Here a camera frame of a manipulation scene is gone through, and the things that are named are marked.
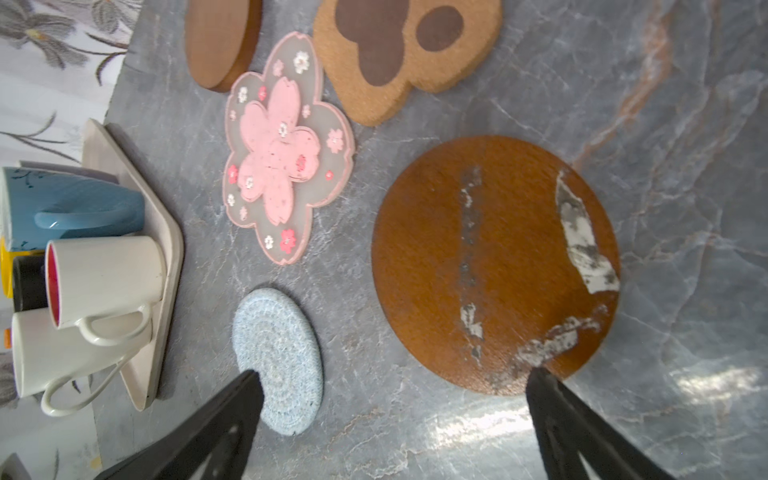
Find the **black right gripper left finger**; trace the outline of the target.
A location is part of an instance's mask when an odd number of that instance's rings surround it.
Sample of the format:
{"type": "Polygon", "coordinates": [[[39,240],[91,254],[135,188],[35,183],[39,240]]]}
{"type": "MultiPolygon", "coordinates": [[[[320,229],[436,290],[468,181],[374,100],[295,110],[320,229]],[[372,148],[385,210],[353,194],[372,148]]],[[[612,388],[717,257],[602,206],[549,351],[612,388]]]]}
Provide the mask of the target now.
{"type": "Polygon", "coordinates": [[[263,404],[259,374],[246,370],[174,431],[97,477],[240,479],[263,404]]]}

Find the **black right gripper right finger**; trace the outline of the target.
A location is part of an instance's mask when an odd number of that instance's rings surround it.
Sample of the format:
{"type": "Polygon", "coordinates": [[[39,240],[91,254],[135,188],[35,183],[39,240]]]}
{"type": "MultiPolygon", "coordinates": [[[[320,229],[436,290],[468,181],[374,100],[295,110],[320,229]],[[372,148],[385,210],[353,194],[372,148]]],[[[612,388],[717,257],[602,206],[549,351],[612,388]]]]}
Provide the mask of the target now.
{"type": "Polygon", "coordinates": [[[542,462],[550,479],[669,479],[548,369],[531,370],[526,399],[542,462]]]}

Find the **glossy brown round coaster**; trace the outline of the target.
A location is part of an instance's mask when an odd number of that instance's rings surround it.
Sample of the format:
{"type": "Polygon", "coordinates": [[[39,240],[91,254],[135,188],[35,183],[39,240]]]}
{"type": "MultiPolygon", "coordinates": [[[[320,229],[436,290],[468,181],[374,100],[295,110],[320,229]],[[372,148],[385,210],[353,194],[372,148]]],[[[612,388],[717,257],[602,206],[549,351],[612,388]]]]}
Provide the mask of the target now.
{"type": "Polygon", "coordinates": [[[405,348],[482,394],[519,395],[536,367],[573,375],[618,306],[619,246],[596,194],[554,154],[510,137],[419,156],[383,200],[371,254],[405,348]]]}

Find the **pink flower silicone coaster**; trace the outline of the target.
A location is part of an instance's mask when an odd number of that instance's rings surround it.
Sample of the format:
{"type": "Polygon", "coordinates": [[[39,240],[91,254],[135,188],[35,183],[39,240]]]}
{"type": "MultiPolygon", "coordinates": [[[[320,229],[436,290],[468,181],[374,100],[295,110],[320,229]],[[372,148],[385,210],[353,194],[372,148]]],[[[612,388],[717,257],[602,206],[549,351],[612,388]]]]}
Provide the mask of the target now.
{"type": "Polygon", "coordinates": [[[253,230],[278,265],[302,256],[314,209],[340,195],[353,169],[353,131],[323,101],[323,79],[311,36],[292,32],[264,72],[242,74],[227,98],[222,200],[231,222],[253,230]]]}

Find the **dark brown round wooden coaster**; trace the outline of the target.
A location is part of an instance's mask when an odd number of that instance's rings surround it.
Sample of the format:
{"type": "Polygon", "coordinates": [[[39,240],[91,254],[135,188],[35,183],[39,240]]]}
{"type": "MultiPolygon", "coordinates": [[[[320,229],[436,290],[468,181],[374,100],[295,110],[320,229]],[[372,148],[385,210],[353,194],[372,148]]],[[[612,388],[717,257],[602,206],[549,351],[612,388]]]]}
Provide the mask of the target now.
{"type": "Polygon", "coordinates": [[[261,0],[190,0],[185,16],[189,73],[201,87],[228,92],[253,59],[261,0]]]}

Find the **cork paw print coaster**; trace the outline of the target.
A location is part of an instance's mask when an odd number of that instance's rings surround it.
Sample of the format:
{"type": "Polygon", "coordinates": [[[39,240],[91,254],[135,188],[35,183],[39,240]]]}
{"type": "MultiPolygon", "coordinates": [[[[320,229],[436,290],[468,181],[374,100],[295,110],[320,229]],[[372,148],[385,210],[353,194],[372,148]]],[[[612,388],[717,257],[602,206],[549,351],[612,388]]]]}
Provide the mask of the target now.
{"type": "Polygon", "coordinates": [[[324,1],[314,44],[347,115],[374,127],[412,89],[439,93],[466,78],[502,21],[499,1],[324,1]]]}

